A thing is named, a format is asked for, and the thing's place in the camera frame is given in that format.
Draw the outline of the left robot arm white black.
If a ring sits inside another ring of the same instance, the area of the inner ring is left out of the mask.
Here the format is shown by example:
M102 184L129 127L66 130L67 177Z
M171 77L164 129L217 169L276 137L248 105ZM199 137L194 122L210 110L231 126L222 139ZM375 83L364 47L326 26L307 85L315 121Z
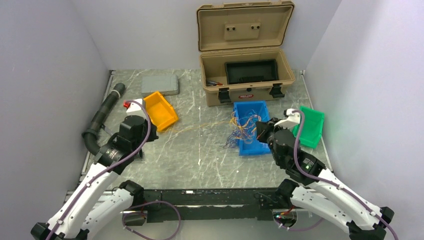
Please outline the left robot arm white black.
M47 222L36 223L30 234L36 240L91 240L116 215L137 210L145 203L144 188L122 182L115 193L96 206L106 188L134 161L147 142L158 139L149 117L129 115L115 137L100 147L83 181L61 209Z

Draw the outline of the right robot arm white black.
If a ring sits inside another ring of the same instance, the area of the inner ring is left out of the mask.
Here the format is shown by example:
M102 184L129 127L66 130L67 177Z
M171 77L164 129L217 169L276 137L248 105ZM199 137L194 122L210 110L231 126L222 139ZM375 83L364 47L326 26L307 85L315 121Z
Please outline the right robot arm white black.
M275 193L276 203L311 211L333 223L348 234L351 240L383 240L390 232L394 211L377 206L355 193L323 162L300 147L300 136L289 128L299 125L302 131L305 115L300 110L286 114L285 119L272 118L255 124L256 139L270 149L276 165L288 175Z

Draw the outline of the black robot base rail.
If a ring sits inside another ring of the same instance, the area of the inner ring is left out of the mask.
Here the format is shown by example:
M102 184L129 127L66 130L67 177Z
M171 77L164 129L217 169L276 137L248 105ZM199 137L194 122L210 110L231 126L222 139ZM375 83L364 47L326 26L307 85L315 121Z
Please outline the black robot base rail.
M130 226L165 221L272 220L272 214L284 222L294 223L297 207L278 196L275 187L266 188L204 188L143 189L127 180L106 190L98 203L115 195L119 189L135 194L134 209L127 208L124 222Z

